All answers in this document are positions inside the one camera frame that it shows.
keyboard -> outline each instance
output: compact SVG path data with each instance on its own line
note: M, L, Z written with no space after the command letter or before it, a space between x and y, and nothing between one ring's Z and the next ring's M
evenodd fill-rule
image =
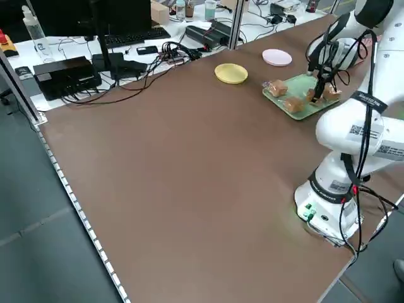
M108 49L127 46L132 44L144 43L145 40L171 38L170 34L162 27L154 27L145 32L129 33L125 35L105 36L105 42Z

black box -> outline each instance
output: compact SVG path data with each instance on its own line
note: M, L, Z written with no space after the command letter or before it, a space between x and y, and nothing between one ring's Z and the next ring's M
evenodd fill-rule
M185 34L200 44L208 45L213 49L219 45L226 46L229 44L231 30L229 26L213 20L209 30L190 25L186 27Z
M101 85L100 75L84 56L36 65L33 71L46 100L54 100Z

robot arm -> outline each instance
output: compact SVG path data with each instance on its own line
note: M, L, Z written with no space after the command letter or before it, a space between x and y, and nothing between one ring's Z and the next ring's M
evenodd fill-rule
M389 6L385 6L384 10L371 9L372 6L385 4L385 2ZM404 35L402 34L404 0L396 0L394 4L388 0L358 1L355 12L342 16L342 20L330 26L329 33L326 32L310 45L309 70L320 70L321 65L328 60L327 58L323 60L323 56L331 54L330 49L327 49L329 45L324 42L327 34L332 41L338 41L349 35L357 38L367 28L373 28L376 25L384 33L376 55L371 58L376 63L372 97L390 106L404 100L401 76L404 67ZM333 55L333 66L341 64L341 58L344 56L338 53ZM348 57L356 61L353 55L347 56L346 60ZM342 63L340 69L348 68L351 64L348 61ZM370 73L367 74L358 91L368 92L369 76ZM340 106L327 111L320 118L316 128L317 139L333 151L321 162L309 180L295 192L298 215L307 220L308 207L311 211L314 208L316 214L310 224L330 239L341 239L339 242L335 241L337 244L344 244L341 234L348 239L359 227L360 219L356 212L356 202L348 192L352 180L347 173L346 163L343 162L341 154L351 156L353 169L356 170L359 166L366 112L365 103L356 98L350 98ZM370 176L373 172L385 169L389 165L404 163L403 130L404 121L383 117L380 112L371 110L371 138L362 177Z
M330 46L326 45L327 42L333 42L333 47L336 49L333 66L341 63L341 70L351 67L357 60L356 48L353 48L345 62L342 62L347 50L355 42L355 39L368 28L373 29L377 35L382 33L383 26L392 21L388 17L393 9L393 0L358 0L354 11L339 17L330 25L326 34L320 35L311 42L307 49L307 57L310 62L308 72L312 73L315 69L319 69L328 59Z

cup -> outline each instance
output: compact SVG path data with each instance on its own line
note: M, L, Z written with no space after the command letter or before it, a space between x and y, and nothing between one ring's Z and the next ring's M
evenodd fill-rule
M194 16L195 1L187 0L185 4L185 17L192 18Z
M205 1L205 20L211 21L215 19L216 12L216 0L206 0Z

yellow plate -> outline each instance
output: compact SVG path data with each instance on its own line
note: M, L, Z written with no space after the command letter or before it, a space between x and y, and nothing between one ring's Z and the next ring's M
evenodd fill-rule
M248 72L242 66L233 63L225 63L215 68L216 77L228 84L240 84L243 83L247 77Z

